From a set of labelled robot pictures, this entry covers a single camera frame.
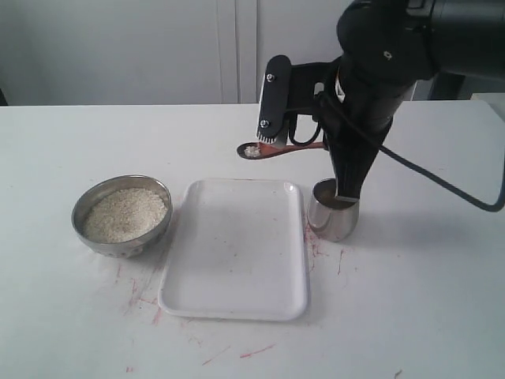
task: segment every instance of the plastic tray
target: plastic tray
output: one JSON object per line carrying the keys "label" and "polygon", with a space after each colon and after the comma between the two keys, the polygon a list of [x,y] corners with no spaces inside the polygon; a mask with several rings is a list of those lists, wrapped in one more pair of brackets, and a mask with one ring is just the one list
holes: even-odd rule
{"label": "plastic tray", "polygon": [[193,183],[168,254],[160,307],[184,317],[298,317],[308,301],[302,220],[301,191],[291,183]]}

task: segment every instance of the metal cup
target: metal cup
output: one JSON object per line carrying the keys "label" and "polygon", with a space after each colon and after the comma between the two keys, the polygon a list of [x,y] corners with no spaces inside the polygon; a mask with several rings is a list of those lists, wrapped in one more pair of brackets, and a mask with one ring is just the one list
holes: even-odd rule
{"label": "metal cup", "polygon": [[335,196],[337,182],[326,179],[312,191],[307,218],[318,237],[331,242],[342,241],[357,224],[360,201],[352,197]]}

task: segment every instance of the metal bowl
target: metal bowl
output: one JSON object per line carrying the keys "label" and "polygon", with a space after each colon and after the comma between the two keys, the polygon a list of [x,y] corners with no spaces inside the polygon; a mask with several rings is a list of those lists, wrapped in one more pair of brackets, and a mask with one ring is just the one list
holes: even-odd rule
{"label": "metal bowl", "polygon": [[[83,229],[84,222],[86,221],[91,209],[104,197],[107,197],[118,190],[127,190],[131,188],[144,188],[146,190],[151,190],[162,198],[167,211],[160,223],[145,235],[141,235],[140,237],[125,242],[101,243],[87,239],[84,236]],[[95,252],[108,257],[129,258],[143,253],[159,242],[168,228],[168,224],[172,217],[172,211],[173,208],[170,192],[168,192],[168,189],[161,182],[142,175],[119,176],[97,184],[80,197],[76,205],[73,207],[72,226],[80,240],[87,246],[91,247]]]}

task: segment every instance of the copper spoon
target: copper spoon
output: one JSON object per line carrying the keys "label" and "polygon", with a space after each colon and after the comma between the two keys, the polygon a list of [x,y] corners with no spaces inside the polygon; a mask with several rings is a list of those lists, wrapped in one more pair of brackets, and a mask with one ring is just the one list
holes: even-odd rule
{"label": "copper spoon", "polygon": [[260,160],[281,156],[288,152],[298,152],[300,150],[312,150],[316,148],[325,148],[323,142],[314,142],[305,147],[286,146],[285,148],[274,148],[269,144],[263,144],[261,142],[248,142],[237,147],[237,154],[241,158],[247,160]]}

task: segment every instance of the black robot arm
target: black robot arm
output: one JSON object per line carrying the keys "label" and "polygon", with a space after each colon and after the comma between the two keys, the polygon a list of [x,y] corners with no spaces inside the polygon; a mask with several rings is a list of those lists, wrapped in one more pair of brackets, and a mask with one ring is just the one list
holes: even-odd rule
{"label": "black robot arm", "polygon": [[[292,66],[278,56],[268,63],[257,135],[285,145],[297,115],[310,114],[324,131],[339,196],[360,198],[393,116],[417,80],[441,71],[505,78],[505,0],[355,0],[337,34],[344,52],[334,62]],[[317,83],[324,90],[315,95]],[[505,205],[500,196],[498,206],[486,208],[421,173],[484,210]]]}

